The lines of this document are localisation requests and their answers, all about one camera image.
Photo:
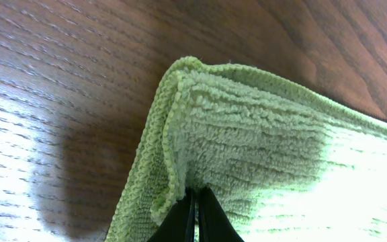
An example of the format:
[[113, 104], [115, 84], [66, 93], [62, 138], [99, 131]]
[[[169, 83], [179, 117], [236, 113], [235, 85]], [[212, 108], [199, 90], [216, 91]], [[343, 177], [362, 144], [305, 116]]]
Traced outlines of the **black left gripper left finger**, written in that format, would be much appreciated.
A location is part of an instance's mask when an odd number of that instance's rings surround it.
[[157, 231], [147, 242], [193, 242], [195, 229], [196, 195], [190, 188], [178, 200]]

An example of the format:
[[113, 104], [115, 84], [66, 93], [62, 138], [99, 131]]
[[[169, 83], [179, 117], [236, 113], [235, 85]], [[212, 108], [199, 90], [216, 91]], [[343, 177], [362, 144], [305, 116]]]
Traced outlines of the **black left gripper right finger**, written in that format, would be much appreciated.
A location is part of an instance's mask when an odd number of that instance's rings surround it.
[[199, 242], [244, 242], [210, 188], [200, 191], [198, 204]]

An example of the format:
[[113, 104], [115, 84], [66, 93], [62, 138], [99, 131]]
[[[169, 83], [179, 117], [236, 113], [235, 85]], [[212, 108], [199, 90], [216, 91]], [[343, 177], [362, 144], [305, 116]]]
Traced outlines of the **light green microfiber cloth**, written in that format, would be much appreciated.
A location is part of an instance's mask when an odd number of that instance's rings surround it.
[[192, 56], [164, 74], [108, 241], [146, 241], [209, 187], [245, 241], [387, 241], [387, 123], [297, 83]]

